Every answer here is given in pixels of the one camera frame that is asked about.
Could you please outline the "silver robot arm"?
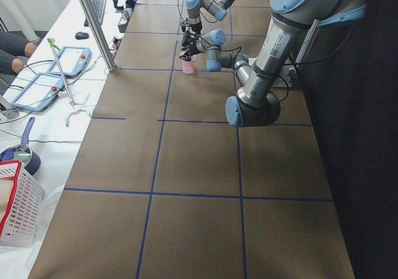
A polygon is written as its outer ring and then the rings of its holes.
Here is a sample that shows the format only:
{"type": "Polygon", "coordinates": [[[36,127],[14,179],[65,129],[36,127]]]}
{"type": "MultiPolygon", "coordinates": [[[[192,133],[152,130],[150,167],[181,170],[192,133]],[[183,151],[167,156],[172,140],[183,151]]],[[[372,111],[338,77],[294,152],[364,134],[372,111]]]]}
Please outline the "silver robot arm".
{"type": "Polygon", "coordinates": [[[200,34],[202,30],[201,9],[210,13],[216,21],[222,21],[227,15],[227,9],[235,2],[235,0],[184,0],[188,17],[181,21],[182,32],[189,29],[194,34],[200,34]]]}
{"type": "Polygon", "coordinates": [[[271,91],[274,81],[298,42],[300,34],[314,21],[320,25],[341,24],[361,19],[367,0],[270,0],[271,21],[266,39],[255,61],[242,53],[224,53],[222,30],[202,34],[201,10],[222,21],[235,0],[185,0],[188,17],[181,23],[183,31],[180,58],[190,61],[193,55],[206,55],[206,69],[234,70],[242,86],[235,96],[226,100],[225,113],[230,125],[236,128],[268,126],[280,114],[280,102],[271,91]]]}

